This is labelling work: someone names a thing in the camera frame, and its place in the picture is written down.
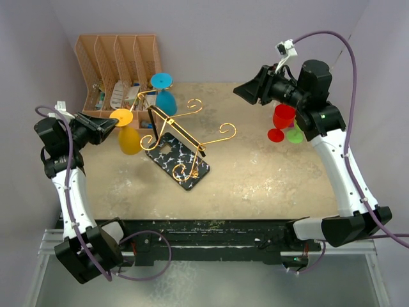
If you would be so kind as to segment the yellow plastic wine glass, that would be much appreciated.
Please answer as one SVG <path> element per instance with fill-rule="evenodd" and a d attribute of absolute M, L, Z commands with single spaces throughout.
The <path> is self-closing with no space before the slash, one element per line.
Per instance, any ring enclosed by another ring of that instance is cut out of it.
<path fill-rule="evenodd" d="M 128 109 L 117 109 L 110 114 L 110 119 L 116 119 L 116 127 L 120 129 L 118 143 L 121 151 L 126 155 L 138 154 L 142 148 L 140 146 L 141 137 L 130 124 L 134 116 Z"/>

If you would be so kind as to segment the red plastic wine glass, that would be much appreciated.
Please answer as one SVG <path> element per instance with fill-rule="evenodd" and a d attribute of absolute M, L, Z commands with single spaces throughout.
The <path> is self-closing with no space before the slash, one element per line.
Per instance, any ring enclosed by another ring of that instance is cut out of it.
<path fill-rule="evenodd" d="M 268 138 L 274 143 L 280 143 L 284 140 L 283 130 L 288 128 L 293 122 L 296 110 L 285 104 L 279 104 L 275 107 L 272 122 L 274 128 L 268 131 Z"/>

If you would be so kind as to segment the green plastic wine glass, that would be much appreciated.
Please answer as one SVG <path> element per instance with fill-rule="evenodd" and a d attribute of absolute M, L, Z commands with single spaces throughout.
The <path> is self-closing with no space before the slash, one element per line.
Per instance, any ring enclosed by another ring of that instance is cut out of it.
<path fill-rule="evenodd" d="M 298 126 L 296 120 L 293 122 L 293 128 L 287 131 L 286 139 L 293 144 L 300 144 L 303 141 L 303 132 Z"/>

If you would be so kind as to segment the blue plastic wine glass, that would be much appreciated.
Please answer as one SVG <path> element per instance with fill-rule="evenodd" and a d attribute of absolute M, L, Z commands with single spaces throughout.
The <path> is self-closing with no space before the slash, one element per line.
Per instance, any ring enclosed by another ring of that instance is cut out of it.
<path fill-rule="evenodd" d="M 173 78 L 167 73 L 157 73 L 151 78 L 151 85 L 158 90 L 155 105 L 166 115 L 173 116 L 178 108 L 176 99 L 168 88 L 173 84 Z"/>

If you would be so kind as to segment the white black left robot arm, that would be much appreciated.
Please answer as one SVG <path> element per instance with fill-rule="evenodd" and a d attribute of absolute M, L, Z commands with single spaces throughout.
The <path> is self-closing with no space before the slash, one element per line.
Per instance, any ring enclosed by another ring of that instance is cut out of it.
<path fill-rule="evenodd" d="M 112 280 L 111 269 L 123 263 L 121 251 L 131 234 L 119 218 L 98 225 L 90 211 L 81 155 L 88 143 L 99 145 L 114 130 L 117 119 L 96 118 L 52 110 L 34 130 L 43 142 L 44 172 L 58 193 L 63 215 L 63 241 L 54 248 L 65 269 L 81 284 L 99 275 Z"/>

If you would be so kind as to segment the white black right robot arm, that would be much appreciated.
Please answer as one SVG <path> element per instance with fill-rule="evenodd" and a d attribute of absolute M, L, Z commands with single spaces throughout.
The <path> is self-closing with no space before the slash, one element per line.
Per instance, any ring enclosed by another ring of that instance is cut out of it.
<path fill-rule="evenodd" d="M 346 124 L 328 100 L 332 74 L 316 59 L 303 63 L 298 79 L 264 65 L 252 80 L 234 88 L 234 94 L 254 105 L 276 100 L 295 108 L 296 122 L 326 169 L 336 196 L 338 214 L 292 221 L 284 243 L 299 250 L 307 240 L 325 240 L 333 247 L 368 239 L 392 219 L 389 207 L 381 207 L 367 188 L 350 147 L 345 144 Z"/>

